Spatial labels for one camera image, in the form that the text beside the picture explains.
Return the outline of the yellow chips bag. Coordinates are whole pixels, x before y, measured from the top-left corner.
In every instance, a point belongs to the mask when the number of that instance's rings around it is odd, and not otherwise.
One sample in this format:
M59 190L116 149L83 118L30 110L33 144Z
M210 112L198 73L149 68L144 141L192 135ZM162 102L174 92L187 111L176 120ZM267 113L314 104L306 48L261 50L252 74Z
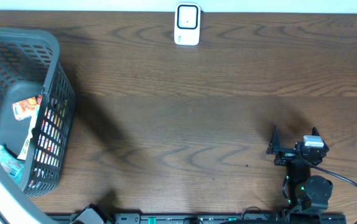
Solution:
M33 138L33 134L32 134L32 130L35 128L36 122L37 122L37 117L39 115L39 110L40 110L40 105L42 102L42 95L39 95L37 98L37 106L35 109L35 113L29 117L30 118L30 123L29 123L29 128L28 128L28 133L27 133L27 137L24 141L23 147L18 155L18 159L19 160L26 160L27 158L27 153L29 150L29 144L30 144L30 140Z

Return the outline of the orange tissue pack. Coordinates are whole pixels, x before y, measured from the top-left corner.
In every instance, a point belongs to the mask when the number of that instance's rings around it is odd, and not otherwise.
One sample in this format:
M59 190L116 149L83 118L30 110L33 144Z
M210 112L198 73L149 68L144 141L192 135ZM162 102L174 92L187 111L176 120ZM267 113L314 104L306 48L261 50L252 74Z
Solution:
M13 114L16 120L21 121L31 117L35 113L37 98L32 97L12 104Z

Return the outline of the teal wet wipes pack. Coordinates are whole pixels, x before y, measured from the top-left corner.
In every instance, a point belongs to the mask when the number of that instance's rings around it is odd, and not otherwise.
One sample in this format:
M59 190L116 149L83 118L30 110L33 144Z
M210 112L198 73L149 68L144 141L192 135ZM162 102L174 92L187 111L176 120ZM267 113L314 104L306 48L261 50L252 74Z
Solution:
M3 145L0 145L0 164L9 177L16 184L20 184L24 173L25 162L12 156Z

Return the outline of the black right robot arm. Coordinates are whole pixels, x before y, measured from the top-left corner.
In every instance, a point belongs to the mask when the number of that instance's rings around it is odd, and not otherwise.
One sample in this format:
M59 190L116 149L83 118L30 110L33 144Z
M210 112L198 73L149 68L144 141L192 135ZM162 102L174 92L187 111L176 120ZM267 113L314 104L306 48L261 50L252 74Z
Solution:
M293 212L322 213L328 208L333 184L320 175L311 174L311 168L322 163L328 151L316 128L289 148L281 145L278 127L274 126L266 153L275 156L274 165L286 167L282 190Z

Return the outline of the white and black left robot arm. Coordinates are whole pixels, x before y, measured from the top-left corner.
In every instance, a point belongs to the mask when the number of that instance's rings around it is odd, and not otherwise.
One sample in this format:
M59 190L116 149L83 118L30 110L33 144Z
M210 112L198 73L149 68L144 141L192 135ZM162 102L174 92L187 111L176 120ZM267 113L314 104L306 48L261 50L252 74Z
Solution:
M1 223L54 223L52 218L37 208L9 177L0 163L0 221Z

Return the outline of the white barcode scanner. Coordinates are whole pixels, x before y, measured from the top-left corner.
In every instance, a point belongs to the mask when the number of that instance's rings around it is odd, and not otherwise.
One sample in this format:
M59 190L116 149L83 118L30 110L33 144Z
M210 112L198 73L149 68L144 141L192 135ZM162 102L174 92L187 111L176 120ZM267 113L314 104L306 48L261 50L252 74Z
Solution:
M174 42L177 45L198 45L201 12L195 3L181 2L177 5L174 22Z

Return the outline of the grey plastic shopping basket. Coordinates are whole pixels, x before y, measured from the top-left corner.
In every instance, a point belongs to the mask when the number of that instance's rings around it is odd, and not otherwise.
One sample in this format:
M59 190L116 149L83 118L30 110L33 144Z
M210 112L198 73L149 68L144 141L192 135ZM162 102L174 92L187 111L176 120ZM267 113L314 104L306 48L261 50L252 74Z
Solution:
M0 145L15 158L27 137L30 118L16 120L12 104L43 97L18 184L27 196L51 192L62 172L75 92L59 56L58 40L46 31L0 27Z

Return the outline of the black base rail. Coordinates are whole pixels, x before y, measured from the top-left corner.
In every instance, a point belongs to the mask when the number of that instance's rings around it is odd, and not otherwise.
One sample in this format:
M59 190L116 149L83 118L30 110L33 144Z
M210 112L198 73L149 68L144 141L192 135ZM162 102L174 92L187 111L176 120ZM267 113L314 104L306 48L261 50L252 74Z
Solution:
M101 223L115 224L184 224L184 223L284 223L285 221L273 217L271 214L263 215L257 212L228 215L216 214L184 214L184 215L158 215L138 213L116 213L111 218L101 219ZM344 215L322 215L311 217L292 214L288 223L322 223L322 224L346 224Z

